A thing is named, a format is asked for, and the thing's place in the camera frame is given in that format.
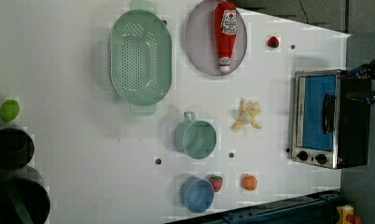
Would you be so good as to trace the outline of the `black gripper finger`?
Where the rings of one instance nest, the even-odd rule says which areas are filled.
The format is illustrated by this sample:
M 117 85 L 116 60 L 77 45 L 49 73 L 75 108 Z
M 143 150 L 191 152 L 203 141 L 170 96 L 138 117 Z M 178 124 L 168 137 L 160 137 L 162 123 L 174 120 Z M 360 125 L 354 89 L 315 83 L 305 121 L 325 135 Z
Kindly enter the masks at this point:
M 375 91 L 349 91 L 346 97 L 362 103 L 375 103 Z
M 367 63 L 350 70 L 348 73 L 348 78 L 352 79 L 371 79 L 371 77 L 371 66 Z

